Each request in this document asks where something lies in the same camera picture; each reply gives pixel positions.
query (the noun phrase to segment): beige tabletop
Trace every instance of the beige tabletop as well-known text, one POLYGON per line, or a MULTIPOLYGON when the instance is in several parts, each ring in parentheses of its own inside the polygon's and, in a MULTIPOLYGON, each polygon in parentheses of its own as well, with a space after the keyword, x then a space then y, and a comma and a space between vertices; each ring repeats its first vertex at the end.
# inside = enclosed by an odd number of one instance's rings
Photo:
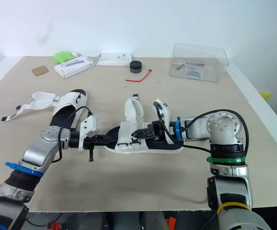
MULTIPOLYGON (((174 117, 196 116, 213 109, 232 109, 245 119, 250 134, 249 164, 254 207, 277 206, 277 144, 228 74, 219 82, 173 78, 169 59, 139 58, 140 74, 127 67, 93 67, 69 79, 54 72, 51 57, 24 57, 0 82, 0 119, 26 103, 36 91, 63 95, 74 89, 88 93, 87 105, 100 122, 101 132, 125 120, 126 99, 138 93, 146 122, 157 120, 150 107, 160 98, 174 117), (45 65, 49 72, 35 76, 31 69, 45 65), (141 83, 126 82, 140 79, 141 83)), ((52 108, 25 111, 16 119, 0 121, 0 184, 9 177, 6 161, 17 162, 47 127, 52 108)), ((208 141, 195 143, 209 148, 208 141)), ((94 162, 88 151, 63 151, 35 189, 31 211, 138 211, 208 209, 208 153, 185 149, 178 154, 118 154, 96 147, 94 162)))

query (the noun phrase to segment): green ring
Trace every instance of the green ring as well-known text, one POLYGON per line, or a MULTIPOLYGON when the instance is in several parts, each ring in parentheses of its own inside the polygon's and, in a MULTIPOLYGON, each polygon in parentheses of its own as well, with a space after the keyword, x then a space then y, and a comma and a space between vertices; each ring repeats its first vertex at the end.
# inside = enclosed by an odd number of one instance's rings
POLYGON ((240 162, 245 162, 245 157, 240 157, 240 158, 213 158, 213 157, 208 157, 207 162, 209 162, 209 163, 214 163, 214 162, 240 163, 240 162))

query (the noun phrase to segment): green sponge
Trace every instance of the green sponge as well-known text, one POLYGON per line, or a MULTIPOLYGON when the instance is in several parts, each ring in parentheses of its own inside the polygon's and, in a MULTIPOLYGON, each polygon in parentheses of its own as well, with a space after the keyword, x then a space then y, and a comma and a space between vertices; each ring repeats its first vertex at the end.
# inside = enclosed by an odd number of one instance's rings
POLYGON ((72 59, 74 59, 74 56, 71 55, 71 53, 68 51, 61 51, 61 52, 56 53, 53 56, 53 60, 58 64, 64 63, 65 61, 69 61, 72 59))

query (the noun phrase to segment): red wire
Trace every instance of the red wire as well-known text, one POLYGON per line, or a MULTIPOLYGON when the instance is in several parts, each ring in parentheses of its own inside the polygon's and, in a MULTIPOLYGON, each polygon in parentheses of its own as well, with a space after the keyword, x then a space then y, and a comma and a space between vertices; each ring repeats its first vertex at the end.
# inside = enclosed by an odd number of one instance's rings
POLYGON ((128 80, 128 79, 126 79, 126 81, 130 81, 130 82, 141 82, 141 81, 143 81, 145 78, 147 78, 147 76, 148 76, 151 72, 152 72, 152 69, 149 69, 149 70, 148 70, 148 73, 146 74, 146 76, 143 77, 141 80, 128 80))

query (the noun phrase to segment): white strap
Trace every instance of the white strap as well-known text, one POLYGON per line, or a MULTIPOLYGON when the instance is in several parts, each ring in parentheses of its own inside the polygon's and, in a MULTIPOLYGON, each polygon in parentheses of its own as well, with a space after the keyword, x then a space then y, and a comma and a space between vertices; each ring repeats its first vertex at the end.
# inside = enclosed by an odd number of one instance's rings
POLYGON ((1 121, 6 122, 9 120, 14 119, 19 114, 21 114, 24 110, 33 109, 33 110, 40 110, 48 108, 49 106, 56 106, 57 101, 60 99, 59 96, 56 96, 54 93, 47 93, 47 92, 35 92, 32 93, 31 99, 26 104, 21 104, 16 107, 17 112, 10 115, 5 116, 1 119, 1 121))

